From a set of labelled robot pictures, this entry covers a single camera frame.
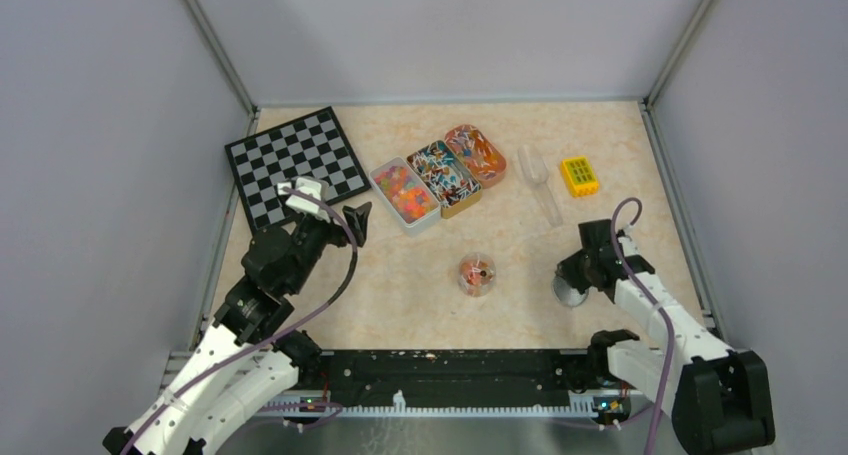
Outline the translucent plastic scoop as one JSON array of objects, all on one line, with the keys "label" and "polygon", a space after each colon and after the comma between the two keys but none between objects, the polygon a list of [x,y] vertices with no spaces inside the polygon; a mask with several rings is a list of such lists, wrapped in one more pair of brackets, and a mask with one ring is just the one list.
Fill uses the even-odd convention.
[{"label": "translucent plastic scoop", "polygon": [[518,160],[524,179],[532,189],[544,216],[552,227],[563,224],[563,218],[548,186],[549,170],[540,152],[532,145],[522,145]]}]

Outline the clear plastic jar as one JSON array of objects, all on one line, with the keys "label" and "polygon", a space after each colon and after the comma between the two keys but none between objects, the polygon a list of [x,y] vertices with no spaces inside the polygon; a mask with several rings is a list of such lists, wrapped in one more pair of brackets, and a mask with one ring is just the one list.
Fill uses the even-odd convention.
[{"label": "clear plastic jar", "polygon": [[480,252],[469,253],[459,262],[458,287],[467,296],[484,296],[493,287],[496,274],[496,265],[491,257]]}]

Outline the silver jar lid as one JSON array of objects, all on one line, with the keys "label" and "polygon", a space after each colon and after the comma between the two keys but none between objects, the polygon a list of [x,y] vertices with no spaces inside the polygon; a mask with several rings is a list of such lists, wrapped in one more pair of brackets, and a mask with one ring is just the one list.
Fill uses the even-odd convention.
[{"label": "silver jar lid", "polygon": [[582,305],[586,301],[589,291],[588,288],[575,288],[559,276],[553,278],[551,289],[555,298],[562,305],[571,308]]}]

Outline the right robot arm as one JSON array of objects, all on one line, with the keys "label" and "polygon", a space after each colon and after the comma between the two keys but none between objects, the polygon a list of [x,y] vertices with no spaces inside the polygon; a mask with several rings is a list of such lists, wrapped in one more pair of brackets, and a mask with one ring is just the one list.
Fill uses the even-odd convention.
[{"label": "right robot arm", "polygon": [[583,298],[605,294],[661,346],[628,329],[601,330],[587,349],[586,372],[600,387],[623,381],[657,403],[688,454],[731,454],[776,439],[767,366],[732,348],[664,287],[625,230],[609,219],[578,226],[581,247],[561,260],[554,280]]}]

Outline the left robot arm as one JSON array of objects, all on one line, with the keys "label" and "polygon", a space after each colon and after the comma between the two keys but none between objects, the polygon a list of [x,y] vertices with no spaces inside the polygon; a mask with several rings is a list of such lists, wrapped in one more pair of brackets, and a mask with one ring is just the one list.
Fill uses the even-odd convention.
[{"label": "left robot arm", "polygon": [[318,347],[301,323],[283,324],[329,245],[363,247],[372,205],[306,212],[287,231],[257,231],[242,259],[243,277],[229,290],[202,340],[151,407],[128,426],[114,427],[103,446],[111,454],[215,454],[267,402],[319,379]]}]

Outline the white candy tin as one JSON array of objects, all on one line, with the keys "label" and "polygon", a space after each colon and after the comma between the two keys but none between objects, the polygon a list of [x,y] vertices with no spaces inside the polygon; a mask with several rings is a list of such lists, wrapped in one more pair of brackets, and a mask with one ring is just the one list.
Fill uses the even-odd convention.
[{"label": "white candy tin", "polygon": [[417,236],[441,220],[440,203],[405,159],[395,157],[371,170],[368,177],[406,235]]}]

